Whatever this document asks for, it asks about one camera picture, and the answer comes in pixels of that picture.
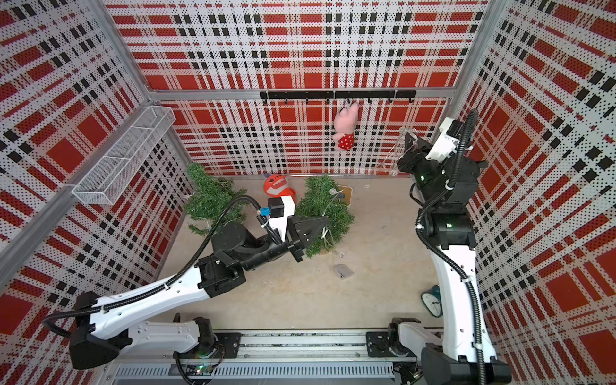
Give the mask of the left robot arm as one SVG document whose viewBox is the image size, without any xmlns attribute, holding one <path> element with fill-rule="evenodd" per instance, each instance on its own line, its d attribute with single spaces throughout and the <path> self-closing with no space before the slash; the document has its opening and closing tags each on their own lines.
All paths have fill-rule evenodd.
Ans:
<svg viewBox="0 0 616 385">
<path fill-rule="evenodd" d="M 43 326 L 69 342 L 77 370 L 101 367 L 137 351 L 186 354 L 200 348 L 217 354 L 221 342 L 208 319 L 152 322 L 152 317 L 178 306 L 202 302 L 234 290 L 245 274 L 290 254 L 303 260 L 329 224 L 328 217 L 295 214 L 291 197 L 276 197 L 262 207 L 250 196 L 234 198 L 223 212 L 240 203 L 252 205 L 264 235 L 255 237 L 241 223 L 218 218 L 189 262 L 176 274 L 128 292 L 100 297 L 87 292 L 72 311 L 49 314 Z"/>
</svg>

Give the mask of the green christmas tree wooden base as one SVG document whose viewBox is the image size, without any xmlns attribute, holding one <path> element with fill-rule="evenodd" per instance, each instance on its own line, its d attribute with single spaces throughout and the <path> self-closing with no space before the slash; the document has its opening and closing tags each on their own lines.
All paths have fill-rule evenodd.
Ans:
<svg viewBox="0 0 616 385">
<path fill-rule="evenodd" d="M 206 236 L 227 205 L 236 197 L 245 195 L 245 189 L 236 189 L 231 180 L 209 175 L 202 165 L 191 164 L 188 176 L 194 190 L 188 198 L 184 211 L 190 218 L 189 229 Z"/>
</svg>

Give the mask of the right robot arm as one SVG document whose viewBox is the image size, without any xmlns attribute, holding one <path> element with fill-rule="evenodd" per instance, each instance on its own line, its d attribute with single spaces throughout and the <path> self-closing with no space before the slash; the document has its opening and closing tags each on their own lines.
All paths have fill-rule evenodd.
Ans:
<svg viewBox="0 0 616 385">
<path fill-rule="evenodd" d="M 479 112 L 465 121 L 447 118 L 430 144 L 407 134 L 397 160 L 414 177 L 419 204 L 415 233 L 428 249 L 438 283 L 422 294 L 424 306 L 444 319 L 441 336 L 418 322 L 395 320 L 388 343 L 398 356 L 414 354 L 420 380 L 427 384 L 509 384 L 510 366 L 501 361 L 487 331 L 477 282 L 474 224 L 467 209 L 478 190 L 484 161 L 468 156 Z"/>
</svg>

